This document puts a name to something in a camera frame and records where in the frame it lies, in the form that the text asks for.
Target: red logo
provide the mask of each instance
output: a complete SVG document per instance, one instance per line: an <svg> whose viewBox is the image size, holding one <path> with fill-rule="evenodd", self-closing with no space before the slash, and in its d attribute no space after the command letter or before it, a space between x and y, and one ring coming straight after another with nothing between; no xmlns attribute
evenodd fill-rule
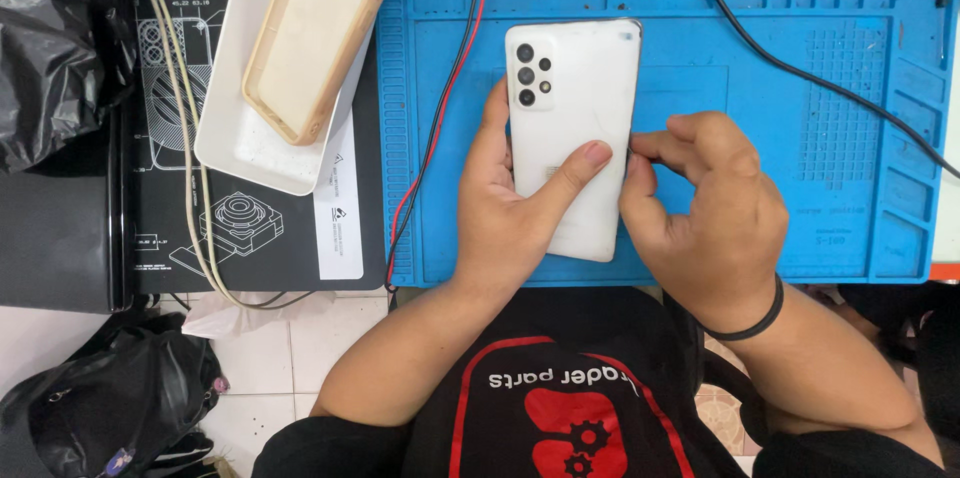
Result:
<svg viewBox="0 0 960 478"><path fill-rule="evenodd" d="M602 393L563 393L537 387L523 401L527 416L545 433L534 446L544 478L620 478L627 472L614 403Z"/></svg>

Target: blue silicone repair mat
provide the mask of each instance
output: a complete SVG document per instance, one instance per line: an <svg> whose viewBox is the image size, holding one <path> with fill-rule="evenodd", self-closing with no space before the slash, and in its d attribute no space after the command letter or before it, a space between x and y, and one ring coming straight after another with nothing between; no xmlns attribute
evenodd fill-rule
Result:
<svg viewBox="0 0 960 478"><path fill-rule="evenodd" d="M885 105L942 149L956 0L727 0L782 60ZM470 0L384 0L377 21L386 236L423 158ZM901 131L846 98L769 66L713 0L486 0L450 96L433 162L396 250L394 285L453 274L457 183L487 92L504 75L515 24L634 17L644 28L634 131L720 110L756 145L790 211L779 260L793 282L926 280L940 170ZM693 189L665 168L657 196L686 212ZM610 263L547 255L528 285L652 283L621 223Z"/></svg>

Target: hand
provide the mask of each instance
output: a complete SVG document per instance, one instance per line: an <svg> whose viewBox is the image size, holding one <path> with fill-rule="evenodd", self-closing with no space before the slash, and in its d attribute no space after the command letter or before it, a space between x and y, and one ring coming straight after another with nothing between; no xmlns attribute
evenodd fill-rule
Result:
<svg viewBox="0 0 960 478"><path fill-rule="evenodd" d="M454 280L509 299L544 259L560 219L614 153L602 140L577 148L530 198L514 190L507 83L493 87L460 179L460 251Z"/></svg>
<svg viewBox="0 0 960 478"><path fill-rule="evenodd" d="M620 212L656 281L704 326L721 333L756 325L776 290L789 216L761 159L727 116L670 116L666 131L630 139ZM696 187L690 215L668 215L654 197L651 162Z"/></svg>

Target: black hair tie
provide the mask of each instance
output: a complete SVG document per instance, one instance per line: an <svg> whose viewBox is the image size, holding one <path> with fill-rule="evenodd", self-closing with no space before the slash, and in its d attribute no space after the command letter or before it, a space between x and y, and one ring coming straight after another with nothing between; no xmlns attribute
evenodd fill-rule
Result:
<svg viewBox="0 0 960 478"><path fill-rule="evenodd" d="M780 312L784 309L784 280L780 278L779 275L774 274L776 278L776 294L774 295L774 305L770 308L770 311L767 312L767 315L764 316L760 322L753 325L742 332L734 332L732 334L721 334L714 332L707 326L700 324L700 321L697 321L697 324L703 329L703 332L713 337L719 342L740 342L743 340L749 340L752 337L755 337L761 334L764 330L774 324L774 321L777 320L777 317L780 316Z"/></svg>

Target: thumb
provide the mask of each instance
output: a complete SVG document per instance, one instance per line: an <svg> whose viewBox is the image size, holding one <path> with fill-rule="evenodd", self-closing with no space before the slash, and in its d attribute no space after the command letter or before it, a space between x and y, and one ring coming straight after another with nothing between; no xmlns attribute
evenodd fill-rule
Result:
<svg viewBox="0 0 960 478"><path fill-rule="evenodd" d="M614 156L603 140L591 140L571 153L543 187L527 200L534 211L556 227L570 204Z"/></svg>
<svg viewBox="0 0 960 478"><path fill-rule="evenodd" d="M657 175L650 160L631 154L627 179L620 192L620 216L638 252L662 244L667 237L666 209L654 196L656 192Z"/></svg>

